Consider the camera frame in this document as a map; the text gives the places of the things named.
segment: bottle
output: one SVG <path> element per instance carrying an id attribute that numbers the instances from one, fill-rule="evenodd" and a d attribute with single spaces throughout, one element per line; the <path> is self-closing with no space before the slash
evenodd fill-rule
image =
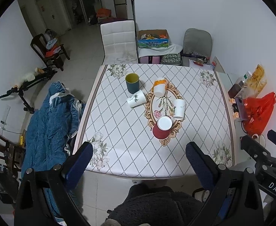
<path id="1" fill-rule="evenodd" d="M 236 95 L 241 93 L 241 90 L 244 87 L 245 82 L 251 76 L 252 76 L 252 73 L 250 71 L 248 71 L 244 76 L 238 78 L 237 81 L 234 83 L 234 85 L 228 91 L 229 97 L 235 98 Z"/>
<path id="2" fill-rule="evenodd" d="M 250 78 L 252 76 L 252 73 L 250 71 L 248 71 L 244 76 L 239 77 L 235 84 L 240 85 L 241 87 L 245 84 L 245 82 L 247 81 L 248 78 Z"/>

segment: red paper cup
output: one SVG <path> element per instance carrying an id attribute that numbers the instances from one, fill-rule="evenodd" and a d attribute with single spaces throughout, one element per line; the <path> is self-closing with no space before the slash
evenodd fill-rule
<path id="1" fill-rule="evenodd" d="M 173 122 L 168 116 L 162 116 L 153 127 L 153 135 L 159 140 L 166 139 L 170 134 L 172 125 Z"/>

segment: orange bag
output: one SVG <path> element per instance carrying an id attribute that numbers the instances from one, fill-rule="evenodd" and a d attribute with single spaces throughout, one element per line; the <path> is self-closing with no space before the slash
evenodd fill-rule
<path id="1" fill-rule="evenodd" d="M 243 121 L 244 129 L 248 135 L 261 135 L 265 129 L 276 103 L 276 94 L 270 92 L 263 98 L 246 98 L 244 106 L 248 115 L 248 120 Z"/>
<path id="2" fill-rule="evenodd" d="M 110 9 L 106 9 L 106 8 L 101 8 L 98 9 L 96 17 L 97 18 L 101 18 L 101 17 L 110 17 L 111 16 L 112 11 Z"/>

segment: table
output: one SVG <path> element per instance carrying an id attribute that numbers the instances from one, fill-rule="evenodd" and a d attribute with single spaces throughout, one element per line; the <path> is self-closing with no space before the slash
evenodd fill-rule
<path id="1" fill-rule="evenodd" d="M 140 76 L 147 103 L 133 109 L 126 99 L 125 75 Z M 227 167 L 236 164 L 238 137 L 222 78 L 226 74 L 183 66 L 123 64 L 101 66 L 80 122 L 74 151 L 85 141 L 94 154 L 87 170 L 130 178 L 166 178 L 195 174 L 185 156 L 194 141 L 204 154 Z M 168 81 L 163 98 L 153 95 L 157 77 Z M 172 117 L 172 100 L 186 100 L 184 120 L 170 136 L 157 140 L 152 127 L 161 115 Z"/>

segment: blue gripper pad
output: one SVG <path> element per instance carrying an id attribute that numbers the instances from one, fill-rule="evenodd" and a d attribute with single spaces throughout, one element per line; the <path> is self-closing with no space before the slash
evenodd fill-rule
<path id="1" fill-rule="evenodd" d="M 212 191 L 218 176 L 215 162 L 200 150 L 195 142 L 186 145 L 186 157 L 199 178 L 202 187 Z"/>
<path id="2" fill-rule="evenodd" d="M 93 147 L 89 142 L 84 142 L 74 155 L 68 157 L 63 164 L 62 177 L 65 179 L 66 190 L 75 189 L 83 172 L 93 155 Z"/>

